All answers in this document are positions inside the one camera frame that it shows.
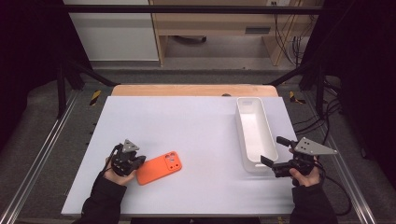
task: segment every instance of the gray floor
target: gray floor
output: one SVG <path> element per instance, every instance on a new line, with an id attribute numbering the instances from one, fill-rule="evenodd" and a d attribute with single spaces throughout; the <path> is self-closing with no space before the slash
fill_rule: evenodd
<path id="1" fill-rule="evenodd" d="M 208 37 L 204 44 L 180 42 L 171 39 L 163 67 L 149 63 L 99 63 L 98 72 L 104 77 L 121 83 L 247 83 L 262 84 L 274 80 L 294 67 L 287 59 L 279 67 L 273 67 L 260 38 Z M 76 105 L 57 136 L 44 165 L 37 174 L 35 185 L 22 202 L 17 223 L 70 223 L 70 217 L 60 214 L 79 164 L 90 142 L 95 123 L 99 119 L 106 96 L 111 88 L 83 76 L 87 84 L 83 91 L 70 91 L 76 95 Z M 296 77 L 277 87 L 285 100 L 292 123 L 314 115 L 309 104 L 290 101 L 290 91 L 297 99 L 309 102 L 312 91 L 299 91 Z M 89 105 L 93 92 L 102 93 L 96 105 Z M 28 107 L 19 127 L 1 152 L 0 209 L 5 211 L 18 191 L 35 157 L 46 142 L 57 114 L 56 83 L 51 82 L 30 92 Z M 325 100 L 334 96 L 326 91 Z M 295 125 L 295 130 L 307 123 Z M 321 129 L 304 134 L 314 141 L 323 138 Z M 365 201 L 371 208 L 376 223 L 396 223 L 396 191 L 384 177 L 375 161 L 361 157 L 360 146 L 348 121 L 342 114 L 331 116 L 331 137 L 342 154 Z M 322 157 L 329 176 L 339 180 L 332 158 Z M 337 212 L 344 211 L 347 201 L 342 191 L 330 181 L 325 190 Z M 339 217 L 340 223 L 361 223 L 353 209 Z M 263 217 L 262 223 L 279 223 L 278 217 Z"/>

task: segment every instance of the white tray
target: white tray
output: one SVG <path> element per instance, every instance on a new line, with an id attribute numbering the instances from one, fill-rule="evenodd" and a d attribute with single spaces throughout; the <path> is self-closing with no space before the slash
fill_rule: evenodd
<path id="1" fill-rule="evenodd" d="M 236 125 L 245 169 L 262 173 L 269 167 L 261 163 L 261 155 L 276 161 L 278 154 L 262 100 L 257 97 L 237 98 Z"/>

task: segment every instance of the white table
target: white table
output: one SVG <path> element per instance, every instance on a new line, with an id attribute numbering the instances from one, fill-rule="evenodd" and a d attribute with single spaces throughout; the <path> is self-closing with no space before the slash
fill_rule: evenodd
<path id="1" fill-rule="evenodd" d="M 280 97 L 262 97 L 274 140 L 296 140 Z M 167 177 L 128 186 L 121 213 L 129 217 L 273 216 L 291 213 L 291 180 L 248 173 L 235 122 L 236 97 L 110 96 L 64 204 L 79 216 L 112 148 L 128 138 L 147 159 L 177 151 L 183 168 Z M 277 162 L 291 154 L 276 144 Z"/>

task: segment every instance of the metal frame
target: metal frame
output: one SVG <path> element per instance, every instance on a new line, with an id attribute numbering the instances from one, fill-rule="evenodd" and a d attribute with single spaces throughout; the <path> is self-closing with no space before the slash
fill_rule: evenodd
<path id="1" fill-rule="evenodd" d="M 41 10 L 61 10 L 64 12 L 72 12 L 72 13 L 213 13 L 213 14 L 295 14 L 295 15 L 322 15 L 326 13 L 336 13 L 340 12 L 343 9 L 340 8 L 323 8 L 323 7 L 225 7 L 225 6 L 119 6 L 119 5 L 42 5 L 38 6 L 38 9 Z M 319 46 L 318 52 L 321 55 L 323 54 L 323 46 L 327 43 L 326 41 L 329 38 L 332 38 L 332 33 L 336 26 L 342 22 L 344 16 L 340 19 L 340 21 L 334 25 L 331 33 L 327 36 L 327 38 L 322 42 Z M 41 25 L 45 26 L 43 20 L 39 20 Z M 51 46 L 54 50 L 59 50 L 58 46 L 56 45 L 56 40 L 52 39 L 52 36 L 46 36 L 51 43 Z M 308 62 L 306 64 L 301 65 L 298 69 L 293 70 L 287 73 L 282 78 L 273 81 L 270 85 L 277 86 L 282 82 L 301 74 L 306 69 L 318 68 L 321 61 L 318 58 L 314 58 L 313 62 Z M 56 123 L 52 131 L 49 134 L 48 139 L 46 140 L 44 146 L 41 148 L 39 154 L 37 155 L 34 164 L 32 165 L 31 169 L 29 170 L 28 174 L 26 175 L 25 179 L 23 180 L 20 188 L 18 189 L 16 195 L 14 196 L 12 202 L 7 207 L 7 210 L 1 216 L 0 222 L 1 223 L 14 223 L 16 220 L 21 208 L 26 201 L 31 189 L 34 186 L 35 181 L 37 180 L 42 167 L 44 166 L 52 148 L 55 144 L 67 118 L 73 108 L 75 100 L 78 97 L 78 92 L 74 91 L 74 94 L 70 98 L 69 105 L 66 106 L 65 97 L 64 97 L 64 69 L 70 67 L 72 69 L 76 69 L 80 72 L 87 73 L 87 75 L 101 81 L 107 86 L 114 86 L 117 83 L 111 82 L 96 73 L 94 73 L 91 69 L 85 68 L 84 66 L 78 64 L 77 62 L 73 62 L 70 59 L 65 59 L 62 56 L 60 57 L 60 66 L 58 70 L 58 88 L 59 88 L 59 115 Z M 318 84 L 321 86 L 320 82 L 322 80 L 318 78 Z M 81 83 L 78 82 L 77 89 L 82 88 L 80 86 Z M 322 95 L 320 93 L 320 88 L 318 90 L 317 96 Z M 321 102 L 316 103 L 316 108 L 321 107 Z M 336 149 L 336 144 L 330 137 L 329 143 L 332 148 Z M 348 193 L 351 196 L 353 205 L 355 210 L 358 214 L 362 223 L 375 223 L 375 219 L 373 214 L 367 205 L 366 201 L 364 200 L 359 187 L 357 186 L 352 174 L 350 173 L 347 165 L 344 163 L 342 156 L 339 154 L 333 157 L 333 162 L 336 165 L 337 172 L 340 175 L 344 185 Z"/>

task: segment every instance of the orange phone case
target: orange phone case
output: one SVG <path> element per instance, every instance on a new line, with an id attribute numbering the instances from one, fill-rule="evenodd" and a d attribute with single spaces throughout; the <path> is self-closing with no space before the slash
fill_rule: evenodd
<path id="1" fill-rule="evenodd" d="M 152 160 L 145 161 L 145 163 L 137 169 L 137 182 L 140 185 L 145 185 L 161 177 L 179 171 L 180 169 L 180 158 L 175 151 L 171 151 Z"/>

